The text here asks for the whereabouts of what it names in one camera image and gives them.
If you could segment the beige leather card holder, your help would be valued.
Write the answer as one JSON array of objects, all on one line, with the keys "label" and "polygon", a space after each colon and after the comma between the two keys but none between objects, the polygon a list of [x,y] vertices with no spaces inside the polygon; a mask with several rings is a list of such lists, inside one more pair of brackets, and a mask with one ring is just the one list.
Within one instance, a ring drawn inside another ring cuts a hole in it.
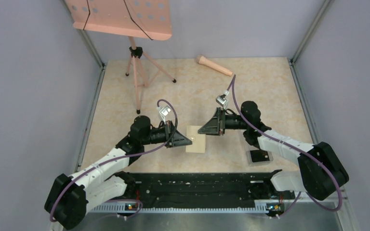
[{"label": "beige leather card holder", "polygon": [[206,135],[198,133],[200,128],[201,126],[186,127],[186,137],[192,141],[192,144],[185,148],[187,153],[204,154],[206,152]]}]

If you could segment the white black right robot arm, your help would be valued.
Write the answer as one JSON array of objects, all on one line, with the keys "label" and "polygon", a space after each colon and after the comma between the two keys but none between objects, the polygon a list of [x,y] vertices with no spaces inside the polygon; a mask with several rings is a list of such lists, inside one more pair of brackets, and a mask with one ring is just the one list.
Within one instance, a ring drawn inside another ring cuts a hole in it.
[{"label": "white black right robot arm", "polygon": [[347,171],[328,143],[311,144],[283,136],[266,126],[260,116],[253,101],[243,102],[239,115],[218,107],[198,133],[220,136],[226,129],[242,130],[249,145],[298,166],[297,171],[276,173],[263,185],[264,194],[269,198],[277,198],[282,191],[301,191],[322,201],[349,181]]}]

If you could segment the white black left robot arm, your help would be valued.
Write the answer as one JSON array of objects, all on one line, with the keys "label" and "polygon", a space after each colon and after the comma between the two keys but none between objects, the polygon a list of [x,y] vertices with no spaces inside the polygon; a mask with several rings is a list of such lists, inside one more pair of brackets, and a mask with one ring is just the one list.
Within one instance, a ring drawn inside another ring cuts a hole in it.
[{"label": "white black left robot arm", "polygon": [[77,173],[56,177],[44,205],[50,221],[69,230],[103,202],[119,196],[133,197],[134,184],[124,180],[119,172],[147,153],[145,145],[158,144],[155,151],[191,145],[192,141],[177,131],[176,125],[177,122],[167,121],[153,127],[149,117],[137,116],[128,134],[109,153]]}]

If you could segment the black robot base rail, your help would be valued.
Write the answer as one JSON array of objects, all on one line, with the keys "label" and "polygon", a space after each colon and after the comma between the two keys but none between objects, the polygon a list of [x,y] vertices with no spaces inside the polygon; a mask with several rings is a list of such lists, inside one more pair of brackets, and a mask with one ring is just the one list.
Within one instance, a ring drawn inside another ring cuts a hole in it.
[{"label": "black robot base rail", "polygon": [[288,199],[271,173],[128,173],[121,199],[140,200],[144,208],[253,208],[257,200]]}]

